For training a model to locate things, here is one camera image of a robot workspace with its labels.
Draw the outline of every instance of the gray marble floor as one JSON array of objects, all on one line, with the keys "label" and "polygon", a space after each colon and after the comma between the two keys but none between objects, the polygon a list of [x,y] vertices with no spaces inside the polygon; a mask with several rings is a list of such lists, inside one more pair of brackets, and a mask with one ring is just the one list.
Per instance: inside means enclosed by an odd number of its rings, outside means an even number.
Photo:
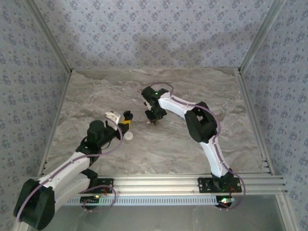
[{"label": "gray marble floor", "polygon": [[[209,173],[199,144],[191,139],[185,121],[168,113],[158,124],[147,123],[141,91],[156,81],[168,81],[175,95],[204,101],[221,121],[218,138],[223,155],[236,172],[258,172],[261,155],[235,76],[236,69],[149,69],[73,71],[53,138],[45,173],[65,161],[87,134],[89,123],[107,111],[134,114],[131,141],[102,156],[91,169],[99,175]],[[113,140],[111,150],[118,141]]]}]

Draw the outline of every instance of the floral wallpaper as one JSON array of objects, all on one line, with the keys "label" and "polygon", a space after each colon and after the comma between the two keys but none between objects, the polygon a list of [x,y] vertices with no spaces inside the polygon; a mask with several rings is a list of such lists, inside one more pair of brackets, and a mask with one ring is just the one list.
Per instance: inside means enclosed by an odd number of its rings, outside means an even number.
[{"label": "floral wallpaper", "polygon": [[72,69],[239,67],[272,0],[36,0]]},{"label": "floral wallpaper", "polygon": [[288,0],[245,72],[273,163],[308,231],[308,2]]},{"label": "floral wallpaper", "polygon": [[13,227],[23,183],[36,176],[67,74],[23,1],[0,1],[0,230]]}]

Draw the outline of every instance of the purple cable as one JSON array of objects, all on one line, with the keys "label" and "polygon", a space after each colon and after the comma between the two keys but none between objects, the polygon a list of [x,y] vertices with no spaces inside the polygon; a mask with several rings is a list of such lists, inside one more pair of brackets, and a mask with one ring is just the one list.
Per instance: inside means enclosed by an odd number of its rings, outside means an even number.
[{"label": "purple cable", "polygon": [[92,209],[87,209],[85,206],[86,206],[86,203],[90,200],[90,199],[88,199],[88,200],[85,200],[84,202],[83,202],[83,205],[82,205],[82,207],[86,210],[86,211],[89,211],[89,212],[94,212],[94,213],[96,213],[96,212],[103,212],[103,211],[105,211],[105,210],[108,210],[109,208],[111,208],[114,204],[115,204],[115,202],[116,202],[116,191],[115,191],[115,189],[113,188],[113,187],[110,187],[109,185],[98,185],[98,186],[95,186],[95,187],[92,187],[92,188],[90,188],[90,189],[87,189],[87,190],[85,190],[85,191],[82,191],[82,192],[80,192],[80,193],[86,193],[86,192],[88,192],[88,191],[91,191],[91,190],[93,190],[93,189],[98,189],[98,188],[108,188],[108,189],[111,189],[111,191],[114,193],[114,195],[115,195],[115,197],[114,197],[114,199],[112,200],[112,203],[107,207],[107,208],[102,208],[102,209],[95,209],[95,210],[92,210]]},{"label": "purple cable", "polygon": [[221,156],[220,156],[218,147],[217,147],[217,145],[215,144],[215,140],[216,140],[216,138],[218,137],[218,135],[219,135],[220,132],[221,132],[221,124],[220,124],[220,121],[218,120],[217,116],[216,116],[212,111],[210,111],[209,109],[207,109],[207,108],[205,108],[205,107],[202,107],[202,106],[197,105],[197,104],[192,104],[192,103],[184,103],[184,102],[179,101],[179,100],[175,99],[174,97],[172,97],[172,96],[173,96],[174,87],[173,87],[171,84],[169,84],[169,83],[166,83],[166,82],[156,82],[156,83],[153,83],[150,87],[152,87],[153,85],[158,85],[158,84],[165,84],[165,85],[168,85],[168,86],[171,87],[170,97],[171,97],[171,99],[172,99],[173,101],[175,101],[175,102],[177,102],[177,103],[179,103],[179,104],[185,105],[185,106],[197,107],[197,108],[200,108],[200,109],[202,109],[202,110],[205,110],[206,112],[210,113],[210,114],[213,116],[213,118],[215,119],[215,121],[216,121],[216,123],[217,123],[217,128],[218,128],[217,134],[216,134],[216,135],[214,136],[214,138],[213,138],[213,145],[214,145],[214,147],[215,147],[216,154],[217,154],[217,156],[218,156],[218,158],[219,158],[221,164],[225,167],[225,169],[226,169],[228,172],[230,172],[231,174],[235,175],[235,176],[241,181],[241,183],[242,183],[242,185],[243,185],[243,197],[242,197],[242,199],[241,199],[241,200],[239,201],[239,203],[236,204],[234,207],[227,208],[227,209],[230,209],[230,210],[231,210],[231,209],[237,208],[237,207],[242,203],[244,197],[246,196],[246,186],[245,186],[244,180],[243,180],[238,174],[236,174],[235,172],[233,172],[232,170],[230,170],[230,169],[226,166],[226,164],[223,162],[223,160],[222,160],[222,158],[221,158]]},{"label": "purple cable", "polygon": [[44,184],[46,184],[47,182],[50,181],[50,179],[52,180],[56,175],[58,175],[63,169],[65,169],[67,166],[69,166],[71,163],[73,163],[74,161],[77,161],[79,159],[82,159],[82,158],[88,158],[88,157],[97,157],[97,156],[102,156],[102,155],[107,155],[107,154],[110,154],[110,153],[113,153],[114,151],[116,151],[122,144],[122,141],[123,141],[123,134],[122,134],[122,131],[120,129],[120,127],[118,126],[118,124],[116,124],[113,120],[109,119],[109,118],[106,118],[108,121],[110,121],[111,123],[113,123],[116,128],[118,129],[119,133],[120,133],[120,142],[119,144],[111,151],[108,151],[106,153],[102,153],[102,154],[91,154],[91,155],[83,155],[83,156],[79,156],[79,157],[76,157],[75,159],[73,159],[73,161],[71,162],[68,162],[66,163],[65,165],[63,165],[61,168],[59,168],[54,174],[51,175],[51,177],[49,177],[49,179],[43,181],[41,184],[39,184],[30,194],[29,196],[25,199],[25,201],[23,202],[23,204],[21,205],[19,211],[18,211],[18,214],[16,216],[16,222],[19,222],[20,221],[20,215],[23,211],[23,209],[25,208],[26,204],[28,203],[28,201],[30,200],[30,198],[41,188],[44,186]]}]

